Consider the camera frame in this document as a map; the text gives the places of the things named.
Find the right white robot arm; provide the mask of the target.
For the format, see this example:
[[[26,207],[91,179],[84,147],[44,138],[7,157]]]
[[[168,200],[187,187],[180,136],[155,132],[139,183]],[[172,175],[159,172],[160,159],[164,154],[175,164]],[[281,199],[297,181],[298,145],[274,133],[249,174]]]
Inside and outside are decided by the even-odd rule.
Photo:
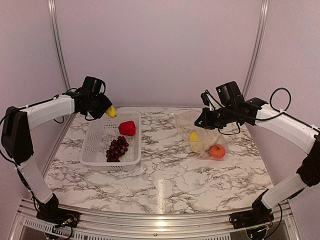
[[[246,123],[253,130],[254,139],[262,151],[267,166],[272,166],[272,157],[284,163],[294,160],[290,176],[280,180],[264,192],[252,205],[247,219],[258,224],[267,216],[267,210],[280,202],[295,197],[304,189],[320,183],[320,130],[289,116],[286,110],[276,110],[270,103],[252,98],[242,103],[225,103],[218,109],[205,107],[195,120],[195,126],[207,130],[221,130],[228,124]]]

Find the purple toy grape bunch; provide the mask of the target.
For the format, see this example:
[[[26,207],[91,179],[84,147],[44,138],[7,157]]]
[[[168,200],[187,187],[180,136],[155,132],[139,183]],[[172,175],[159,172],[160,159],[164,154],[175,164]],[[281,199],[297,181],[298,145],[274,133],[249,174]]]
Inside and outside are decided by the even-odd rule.
[[[118,163],[120,162],[120,157],[124,156],[129,150],[129,143],[124,136],[118,136],[113,139],[106,151],[106,161],[108,163]]]

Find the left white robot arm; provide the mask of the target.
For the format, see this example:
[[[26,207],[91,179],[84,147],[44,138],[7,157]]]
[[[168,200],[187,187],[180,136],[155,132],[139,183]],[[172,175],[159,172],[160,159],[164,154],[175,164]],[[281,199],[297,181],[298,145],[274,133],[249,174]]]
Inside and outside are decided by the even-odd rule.
[[[47,186],[34,158],[32,132],[49,121],[77,113],[91,116],[93,121],[100,119],[112,105],[103,93],[92,95],[69,92],[39,103],[7,109],[3,119],[1,144],[36,200],[47,204],[54,198],[54,194]]]

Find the red toy bell pepper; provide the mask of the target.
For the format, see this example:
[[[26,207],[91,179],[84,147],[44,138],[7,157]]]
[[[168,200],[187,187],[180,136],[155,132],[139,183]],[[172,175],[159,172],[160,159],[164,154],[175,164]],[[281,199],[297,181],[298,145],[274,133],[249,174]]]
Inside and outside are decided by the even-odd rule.
[[[122,122],[118,126],[119,133],[124,136],[134,136],[136,134],[136,125],[135,122],[130,120]]]

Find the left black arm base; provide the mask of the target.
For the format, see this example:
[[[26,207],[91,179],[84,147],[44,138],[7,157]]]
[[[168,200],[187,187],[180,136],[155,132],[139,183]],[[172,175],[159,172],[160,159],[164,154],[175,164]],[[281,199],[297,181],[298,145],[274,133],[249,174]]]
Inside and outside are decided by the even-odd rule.
[[[69,225],[72,228],[76,228],[78,225],[80,213],[60,208],[59,200],[55,194],[47,203],[42,203],[37,198],[34,198],[33,204],[37,211],[36,217],[40,220],[56,224],[58,227]]]

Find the yellow toy banana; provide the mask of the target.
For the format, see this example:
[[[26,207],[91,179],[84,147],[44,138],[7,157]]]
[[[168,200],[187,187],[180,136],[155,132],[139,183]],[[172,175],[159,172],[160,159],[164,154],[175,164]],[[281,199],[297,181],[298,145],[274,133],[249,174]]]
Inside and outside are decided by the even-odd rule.
[[[198,141],[198,134],[194,131],[189,135],[190,142],[197,142]]]

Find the white toy cauliflower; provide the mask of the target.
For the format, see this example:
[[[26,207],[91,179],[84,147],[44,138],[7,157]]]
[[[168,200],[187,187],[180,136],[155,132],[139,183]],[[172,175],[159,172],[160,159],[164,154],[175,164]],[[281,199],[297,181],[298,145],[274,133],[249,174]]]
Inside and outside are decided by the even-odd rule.
[[[209,143],[210,142],[208,142],[207,140],[191,141],[190,149],[194,153],[203,154],[207,150]]]

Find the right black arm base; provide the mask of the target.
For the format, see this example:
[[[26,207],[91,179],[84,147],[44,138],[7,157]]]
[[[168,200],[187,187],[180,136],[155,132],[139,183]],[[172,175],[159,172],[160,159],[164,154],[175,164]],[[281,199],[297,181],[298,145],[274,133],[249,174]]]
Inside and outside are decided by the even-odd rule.
[[[233,225],[234,229],[270,223],[274,219],[272,210],[263,204],[262,197],[253,202],[251,210],[235,212],[229,216],[229,222]]]

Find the clear zip top bag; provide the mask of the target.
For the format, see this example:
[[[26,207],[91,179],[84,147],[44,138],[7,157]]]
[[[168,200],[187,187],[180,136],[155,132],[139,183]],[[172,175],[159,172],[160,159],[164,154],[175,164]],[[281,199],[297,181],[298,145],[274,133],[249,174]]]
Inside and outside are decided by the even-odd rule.
[[[192,132],[198,135],[198,141],[207,140],[209,142],[208,148],[204,153],[195,153],[199,159],[221,161],[225,158],[227,147],[224,146],[224,138],[216,130],[207,130],[195,126],[195,120],[200,116],[201,112],[198,110],[187,110],[184,113],[174,115],[175,127],[180,137],[187,143],[187,150],[195,153],[190,148],[189,136]],[[210,147],[213,145],[222,145],[225,148],[225,156],[222,159],[216,159],[210,156]]]

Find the orange toy pumpkin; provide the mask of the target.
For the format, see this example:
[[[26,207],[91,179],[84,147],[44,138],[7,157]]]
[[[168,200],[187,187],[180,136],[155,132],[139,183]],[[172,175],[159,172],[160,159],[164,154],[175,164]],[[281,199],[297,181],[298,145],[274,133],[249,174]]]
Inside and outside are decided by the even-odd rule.
[[[210,147],[209,155],[215,159],[222,159],[226,155],[226,150],[222,145],[215,144]]]

